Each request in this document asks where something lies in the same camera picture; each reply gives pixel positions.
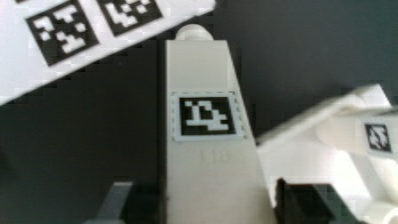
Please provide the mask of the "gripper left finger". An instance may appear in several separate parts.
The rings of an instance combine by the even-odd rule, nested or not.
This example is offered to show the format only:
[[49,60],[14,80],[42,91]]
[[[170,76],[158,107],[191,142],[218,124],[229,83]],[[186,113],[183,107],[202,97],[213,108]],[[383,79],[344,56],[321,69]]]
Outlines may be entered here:
[[95,216],[81,224],[156,224],[156,193],[131,181],[117,181]]

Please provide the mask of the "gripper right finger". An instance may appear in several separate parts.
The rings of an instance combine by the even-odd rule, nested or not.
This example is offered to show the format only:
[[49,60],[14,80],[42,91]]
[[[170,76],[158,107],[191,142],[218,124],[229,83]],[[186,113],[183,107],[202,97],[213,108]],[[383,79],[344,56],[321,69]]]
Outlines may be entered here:
[[330,184],[277,179],[277,224],[367,224],[357,219]]

